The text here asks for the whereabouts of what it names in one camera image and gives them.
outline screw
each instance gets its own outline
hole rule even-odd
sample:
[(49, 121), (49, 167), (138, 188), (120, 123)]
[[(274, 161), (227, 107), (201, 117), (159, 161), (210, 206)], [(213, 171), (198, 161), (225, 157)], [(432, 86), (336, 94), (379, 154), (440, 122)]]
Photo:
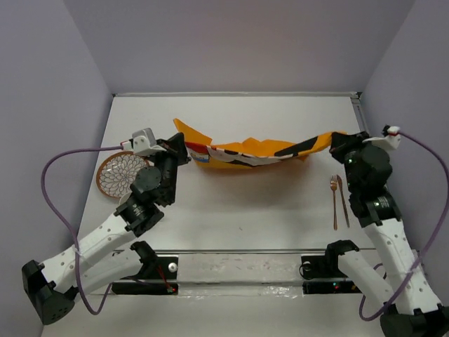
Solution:
[(168, 271), (169, 272), (177, 272), (177, 264), (172, 262), (168, 265)]

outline white table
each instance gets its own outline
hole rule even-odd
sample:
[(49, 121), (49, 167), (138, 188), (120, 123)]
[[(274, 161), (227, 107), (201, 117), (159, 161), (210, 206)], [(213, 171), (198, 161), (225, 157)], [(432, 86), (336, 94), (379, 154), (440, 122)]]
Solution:
[[(173, 118), (216, 143), (250, 136), (296, 143), (327, 131), (360, 131), (349, 97), (120, 97), (114, 99), (102, 145), (117, 145), (144, 127), (151, 127), (157, 138), (168, 138), (176, 132)], [(97, 167), (108, 155), (100, 154)], [(373, 245), (352, 214), (347, 229), (339, 207), (340, 227), (333, 230), (329, 179), (336, 173), (344, 177), (342, 165), (327, 151), (313, 154), (305, 163), (290, 161), (244, 172), (206, 171), (191, 163), (179, 170), (176, 203), (164, 209), (166, 217), (139, 239), (156, 250), (183, 251), (310, 251), (339, 239), (352, 239), (368, 249), (363, 254), (374, 264), (377, 254), (370, 250)], [(81, 237), (115, 207), (116, 202), (102, 195), (93, 180)], [(263, 272), (265, 263), (256, 263), (257, 270), (240, 273), (233, 265), (216, 269), (194, 261), (194, 256), (193, 260), (180, 257), (180, 279), (214, 278), (211, 270), (219, 270), (220, 278), (231, 281), (243, 277), (254, 282), (257, 275), (278, 277), (273, 270), (271, 274)], [(191, 272), (201, 266), (198, 274)], [(182, 268), (190, 273), (182, 273)], [(287, 280), (299, 277), (297, 265), (279, 267), (282, 271)], [(198, 289), (192, 292), (180, 286), (178, 296), (110, 296), (101, 315), (89, 315), (78, 303), (67, 317), (46, 326), (42, 336), (383, 336), (378, 320), (365, 323), (358, 318), (359, 294), (303, 296), (300, 287), (279, 294), (235, 287), (206, 289), (200, 296)], [(100, 296), (89, 298), (97, 307)], [(368, 305), (366, 311), (373, 308)]]

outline plate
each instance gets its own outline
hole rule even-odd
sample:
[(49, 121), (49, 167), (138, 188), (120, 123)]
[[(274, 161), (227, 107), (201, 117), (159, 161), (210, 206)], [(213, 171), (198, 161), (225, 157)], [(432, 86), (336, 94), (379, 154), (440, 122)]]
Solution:
[(104, 195), (120, 199), (130, 192), (138, 171), (149, 161), (131, 151), (122, 151), (105, 159), (97, 170), (97, 187)]

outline wall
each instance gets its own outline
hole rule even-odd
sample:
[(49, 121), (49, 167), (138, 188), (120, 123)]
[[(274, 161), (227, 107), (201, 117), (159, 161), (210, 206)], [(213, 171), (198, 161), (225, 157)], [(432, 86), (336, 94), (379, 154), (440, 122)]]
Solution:
[[(399, 125), (449, 162), (449, 2), (417, 0), (363, 94), (373, 133)], [(423, 247), (443, 209), (447, 186), (440, 165), (425, 150), (403, 139), (391, 154), (390, 188), (403, 212), (414, 247)], [(449, 220), (435, 241), (425, 268), (437, 294), (449, 304), (447, 259)]]
[[(60, 0), (2, 1), (0, 44), (0, 336), (36, 337), (20, 267), (68, 245), (39, 176), (53, 155), (100, 144), (112, 97)], [(80, 154), (49, 171), (49, 194), (74, 224), (95, 160)]]
[(361, 91), (413, 0), (65, 0), (114, 93)]

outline round plate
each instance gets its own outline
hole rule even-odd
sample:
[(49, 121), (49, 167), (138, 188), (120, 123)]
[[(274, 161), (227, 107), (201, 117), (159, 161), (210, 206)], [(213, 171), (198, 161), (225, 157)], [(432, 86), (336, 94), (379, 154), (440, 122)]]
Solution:
[(123, 151), (108, 157), (97, 170), (97, 187), (104, 195), (120, 199), (130, 192), (138, 171), (149, 165), (131, 151)]

